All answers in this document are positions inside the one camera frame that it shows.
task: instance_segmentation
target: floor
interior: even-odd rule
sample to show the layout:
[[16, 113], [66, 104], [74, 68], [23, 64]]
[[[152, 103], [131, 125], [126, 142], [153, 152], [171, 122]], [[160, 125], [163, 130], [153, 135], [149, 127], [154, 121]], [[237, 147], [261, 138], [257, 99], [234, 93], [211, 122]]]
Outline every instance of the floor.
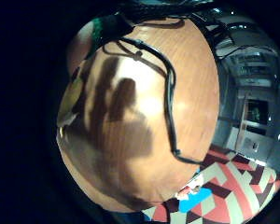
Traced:
[[187, 213], [178, 212], [175, 198], [143, 211], [147, 220], [170, 223], [246, 223], [274, 196], [280, 173], [212, 145], [201, 167], [204, 188], [212, 195]]

